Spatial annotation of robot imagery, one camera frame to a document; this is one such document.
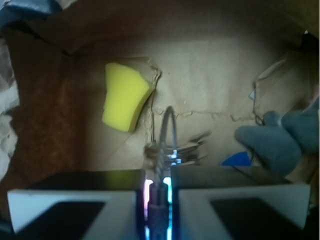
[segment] brown cardboard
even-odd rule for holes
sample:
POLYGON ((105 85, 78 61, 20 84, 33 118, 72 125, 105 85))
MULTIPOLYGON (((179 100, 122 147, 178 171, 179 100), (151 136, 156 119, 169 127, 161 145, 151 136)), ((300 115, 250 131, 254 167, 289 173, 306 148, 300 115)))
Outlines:
POLYGON ((255 82, 253 111, 263 119, 268 111, 280 115, 304 109, 319 84, 319 56, 313 53, 287 52, 255 82))
POLYGON ((202 164, 245 151, 234 131, 256 124, 248 95, 261 73, 298 51, 306 29, 319 37, 318 10, 316 0, 78 0, 46 20, 27 21, 41 39, 8 31, 21 106, 12 112, 19 141, 15 171, 0 183, 1 212, 8 189, 55 172, 141 168, 143 147, 158 139, 167 106, 175 110, 179 142, 212 130, 202 164), (122 133, 101 122, 103 66, 136 57, 146 57, 139 58, 150 70, 145 77, 158 83, 136 131, 122 133))

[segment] yellow sponge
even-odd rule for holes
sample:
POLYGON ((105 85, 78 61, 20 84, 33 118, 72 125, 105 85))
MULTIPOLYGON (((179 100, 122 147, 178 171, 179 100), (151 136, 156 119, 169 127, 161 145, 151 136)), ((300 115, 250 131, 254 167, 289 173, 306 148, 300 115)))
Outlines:
POLYGON ((137 70, 118 63, 105 65, 106 98, 102 121, 123 131, 135 130, 140 111, 155 89, 137 70))

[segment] stuffed animal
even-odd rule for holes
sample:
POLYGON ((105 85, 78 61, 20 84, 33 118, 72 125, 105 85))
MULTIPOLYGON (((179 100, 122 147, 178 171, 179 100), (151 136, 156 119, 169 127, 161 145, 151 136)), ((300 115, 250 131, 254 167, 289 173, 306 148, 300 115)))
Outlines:
POLYGON ((301 154, 319 152, 319 97, 305 111, 280 117, 263 115, 263 126, 241 126, 235 138, 253 149, 269 171, 285 177, 298 165, 301 154))

